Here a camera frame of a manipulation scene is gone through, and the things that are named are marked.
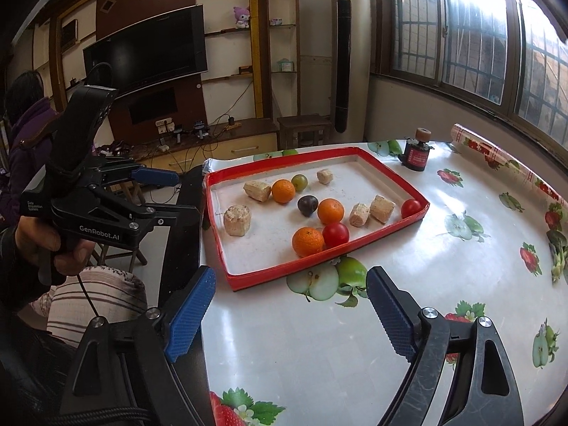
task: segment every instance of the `drawer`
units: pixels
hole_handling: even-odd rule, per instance
[[[217,160],[232,160],[249,155],[265,154],[278,150],[276,133],[222,141],[213,151]]]
[[[204,149],[192,147],[184,151],[160,153],[155,155],[154,158],[141,160],[140,163],[144,163],[148,168],[176,171],[181,174],[189,171],[194,166],[201,165],[205,162],[205,159],[212,158],[212,152],[207,150],[209,148],[210,146],[207,145]]]

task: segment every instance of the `window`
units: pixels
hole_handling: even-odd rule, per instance
[[[532,0],[519,1],[525,32],[519,116],[568,149],[568,46]]]
[[[437,1],[395,1],[395,69],[434,78],[438,39]]]
[[[568,42],[534,1],[383,0],[379,30],[381,73],[505,119],[568,168]]]
[[[507,62],[505,0],[446,0],[443,81],[501,104]]]

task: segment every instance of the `blue gripper pad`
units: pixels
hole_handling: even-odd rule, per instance
[[[375,266],[367,272],[367,295],[383,325],[394,351],[412,362],[418,347],[414,338],[413,322],[402,307],[399,298],[414,302],[413,312],[419,312],[418,304],[405,291],[399,290],[382,267]]]
[[[180,183],[175,171],[158,170],[141,166],[130,173],[130,177],[141,184],[173,187]]]
[[[215,272],[208,267],[169,323],[164,354],[170,363],[187,354],[215,294]]]

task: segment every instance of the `bread cube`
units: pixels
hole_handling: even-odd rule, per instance
[[[319,180],[319,182],[323,185],[327,186],[330,182],[333,181],[333,173],[328,168],[319,170],[317,172],[317,180]]]
[[[266,202],[268,197],[271,196],[271,186],[261,181],[248,181],[243,186],[246,194],[259,202]]]
[[[368,218],[368,206],[364,203],[356,203],[351,214],[349,215],[349,223],[355,227],[363,227]]]
[[[388,218],[390,218],[390,215],[393,214],[394,207],[395,205],[393,202],[385,199],[384,197],[381,197],[380,195],[377,195],[373,200],[373,203],[371,203],[369,212],[371,213],[371,216],[374,217],[374,219],[383,224],[386,224],[388,222]]]
[[[251,228],[251,210],[245,205],[234,205],[223,214],[226,233],[243,237]]]

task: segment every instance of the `hand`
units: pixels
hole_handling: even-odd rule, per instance
[[[50,225],[35,217],[22,216],[15,234],[16,247],[22,257],[39,267],[39,248],[58,251],[61,238]],[[95,243],[79,240],[75,250],[58,254],[54,258],[55,267],[62,275],[78,275],[91,256]]]

